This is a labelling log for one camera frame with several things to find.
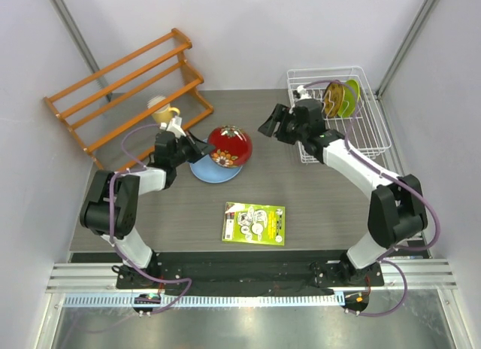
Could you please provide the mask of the light blue plate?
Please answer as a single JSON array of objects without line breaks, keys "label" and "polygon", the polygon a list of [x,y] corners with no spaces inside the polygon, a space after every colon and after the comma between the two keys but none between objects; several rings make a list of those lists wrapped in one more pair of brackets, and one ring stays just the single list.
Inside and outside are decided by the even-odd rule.
[{"label": "light blue plate", "polygon": [[242,170],[242,166],[223,167],[218,165],[209,156],[203,157],[196,163],[190,163],[189,167],[197,179],[209,184],[221,184],[230,181]]}]

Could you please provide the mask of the red patterned plate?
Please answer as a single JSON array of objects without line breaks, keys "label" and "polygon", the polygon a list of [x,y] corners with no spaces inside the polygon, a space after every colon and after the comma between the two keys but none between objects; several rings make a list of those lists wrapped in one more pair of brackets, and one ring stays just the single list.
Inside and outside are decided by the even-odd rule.
[{"label": "red patterned plate", "polygon": [[215,147],[210,158],[223,168],[245,165],[253,153],[253,143],[247,132],[237,126],[216,127],[208,136],[207,143]]}]

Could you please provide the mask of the brown yellow-rimmed plate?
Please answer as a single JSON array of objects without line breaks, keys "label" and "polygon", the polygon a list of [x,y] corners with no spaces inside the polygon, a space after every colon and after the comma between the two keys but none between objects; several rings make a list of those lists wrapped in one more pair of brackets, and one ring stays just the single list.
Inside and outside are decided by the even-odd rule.
[{"label": "brown yellow-rimmed plate", "polygon": [[326,87],[322,97],[326,117],[332,118],[337,115],[343,104],[344,96],[345,92],[341,83],[331,82]]}]

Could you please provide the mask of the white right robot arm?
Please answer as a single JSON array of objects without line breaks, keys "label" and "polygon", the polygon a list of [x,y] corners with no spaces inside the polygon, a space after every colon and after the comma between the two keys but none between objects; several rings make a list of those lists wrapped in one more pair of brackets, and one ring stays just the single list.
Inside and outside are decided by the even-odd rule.
[{"label": "white right robot arm", "polygon": [[339,275],[346,284],[358,284],[380,257],[426,228],[419,180],[411,174],[401,177],[386,171],[351,147],[342,133],[326,127],[317,100],[302,99],[292,108],[276,105],[258,131],[285,144],[300,143],[368,198],[368,230],[340,257]]}]

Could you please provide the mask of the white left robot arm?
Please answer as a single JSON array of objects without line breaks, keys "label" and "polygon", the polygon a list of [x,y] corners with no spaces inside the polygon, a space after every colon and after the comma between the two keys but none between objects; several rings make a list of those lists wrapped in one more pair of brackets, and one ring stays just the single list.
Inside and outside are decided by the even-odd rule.
[{"label": "white left robot arm", "polygon": [[80,209],[80,225],[107,241],[142,287],[154,287],[161,273],[155,251],[135,228],[139,197],[166,190],[178,166],[196,163],[214,151],[212,144],[190,132],[176,137],[163,131],[156,135],[153,158],[143,168],[95,173]]}]

